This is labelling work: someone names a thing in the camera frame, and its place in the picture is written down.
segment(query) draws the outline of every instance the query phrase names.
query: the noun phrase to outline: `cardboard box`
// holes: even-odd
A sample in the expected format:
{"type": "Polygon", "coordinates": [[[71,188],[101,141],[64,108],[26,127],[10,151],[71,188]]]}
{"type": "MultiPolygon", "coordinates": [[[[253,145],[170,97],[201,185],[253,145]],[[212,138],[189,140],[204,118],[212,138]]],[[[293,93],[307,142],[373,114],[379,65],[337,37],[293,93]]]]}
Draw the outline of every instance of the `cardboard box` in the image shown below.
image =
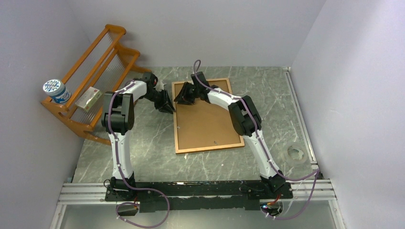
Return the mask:
{"type": "Polygon", "coordinates": [[[90,108],[97,102],[101,97],[102,93],[100,90],[89,87],[83,95],[76,101],[76,106],[88,112],[90,108]]]}

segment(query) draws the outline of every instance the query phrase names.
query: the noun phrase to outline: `container lid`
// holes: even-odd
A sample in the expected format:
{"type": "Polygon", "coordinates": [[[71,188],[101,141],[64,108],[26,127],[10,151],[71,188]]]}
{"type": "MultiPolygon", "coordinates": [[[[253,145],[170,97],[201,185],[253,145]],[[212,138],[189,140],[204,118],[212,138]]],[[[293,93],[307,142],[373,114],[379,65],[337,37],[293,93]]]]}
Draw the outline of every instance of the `container lid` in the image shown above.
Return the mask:
{"type": "Polygon", "coordinates": [[[64,90],[64,84],[60,80],[49,80],[43,85],[43,91],[50,96],[58,95],[64,90]]]}

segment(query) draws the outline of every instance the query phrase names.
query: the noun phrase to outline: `round container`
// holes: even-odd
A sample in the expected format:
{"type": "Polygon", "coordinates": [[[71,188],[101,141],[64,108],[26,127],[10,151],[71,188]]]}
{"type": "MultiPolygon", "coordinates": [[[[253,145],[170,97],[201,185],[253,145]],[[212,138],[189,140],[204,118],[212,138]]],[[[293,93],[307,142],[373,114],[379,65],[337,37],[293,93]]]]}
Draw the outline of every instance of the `round container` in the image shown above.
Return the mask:
{"type": "Polygon", "coordinates": [[[72,95],[60,80],[50,80],[46,82],[43,85],[43,91],[58,104],[65,103],[72,95]]]}

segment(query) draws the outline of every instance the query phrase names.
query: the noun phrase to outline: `gray wall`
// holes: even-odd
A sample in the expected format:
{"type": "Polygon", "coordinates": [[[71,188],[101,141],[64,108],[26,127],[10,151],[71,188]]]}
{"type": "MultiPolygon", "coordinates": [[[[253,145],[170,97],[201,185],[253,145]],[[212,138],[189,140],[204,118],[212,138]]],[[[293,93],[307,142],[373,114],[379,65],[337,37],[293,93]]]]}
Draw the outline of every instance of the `gray wall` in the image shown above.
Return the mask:
{"type": "Polygon", "coordinates": [[[405,228],[405,2],[328,0],[292,65],[348,228],[405,228]]]}
{"type": "Polygon", "coordinates": [[[68,0],[89,38],[107,23],[143,66],[291,66],[325,0],[68,0]]]}
{"type": "Polygon", "coordinates": [[[63,0],[0,3],[0,228],[49,228],[83,140],[40,101],[89,45],[63,0]]]}

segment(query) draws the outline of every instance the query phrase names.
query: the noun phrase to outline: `wooden tray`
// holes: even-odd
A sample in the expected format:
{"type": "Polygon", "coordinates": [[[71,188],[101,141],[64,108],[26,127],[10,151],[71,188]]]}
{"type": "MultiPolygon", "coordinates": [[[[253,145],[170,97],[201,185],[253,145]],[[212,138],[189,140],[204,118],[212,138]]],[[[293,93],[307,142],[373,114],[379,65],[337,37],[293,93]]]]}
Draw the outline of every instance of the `wooden tray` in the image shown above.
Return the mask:
{"type": "MultiPolygon", "coordinates": [[[[217,85],[222,90],[232,93],[228,78],[209,79],[210,85],[217,85]]],[[[182,82],[172,83],[173,99],[180,92],[182,82]]],[[[173,102],[174,143],[176,154],[200,151],[244,147],[243,138],[232,126],[229,112],[220,106],[209,104],[200,99],[193,105],[181,105],[173,102]]]]}

